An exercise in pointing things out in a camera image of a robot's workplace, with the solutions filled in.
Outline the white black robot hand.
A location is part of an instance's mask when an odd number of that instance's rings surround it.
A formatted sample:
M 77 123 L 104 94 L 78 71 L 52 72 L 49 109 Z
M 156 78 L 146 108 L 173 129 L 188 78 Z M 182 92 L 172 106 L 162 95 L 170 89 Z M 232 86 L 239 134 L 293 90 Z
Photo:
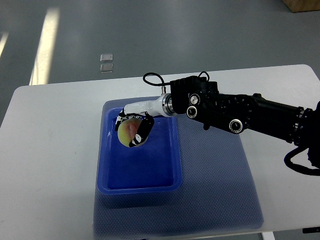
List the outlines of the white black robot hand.
M 170 93 L 163 93 L 155 100 L 139 101 L 125 105 L 120 112 L 120 116 L 117 116 L 115 131 L 118 131 L 119 126 L 123 121 L 136 119 L 135 123 L 137 123 L 137 129 L 133 139 L 129 143 L 129 147 L 141 146 L 149 137 L 155 124 L 153 117 L 157 116 L 174 116 L 172 96 Z

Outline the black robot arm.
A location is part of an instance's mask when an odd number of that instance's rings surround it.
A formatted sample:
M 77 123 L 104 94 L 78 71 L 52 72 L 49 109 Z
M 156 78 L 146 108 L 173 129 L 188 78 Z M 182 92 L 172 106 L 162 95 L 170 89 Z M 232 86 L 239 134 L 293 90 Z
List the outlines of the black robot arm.
M 266 100 L 259 93 L 222 94 L 207 72 L 168 83 L 161 82 L 163 93 L 154 101 L 126 105 L 119 113 L 115 129 L 121 123 L 138 118 L 142 122 L 131 147 L 144 142 L 154 125 L 154 116 L 173 117 L 186 114 L 203 124 L 204 130 L 215 127 L 233 134 L 250 129 L 294 143 L 296 149 L 287 154 L 291 159 L 308 150 L 311 165 L 320 166 L 320 109 L 295 107 Z

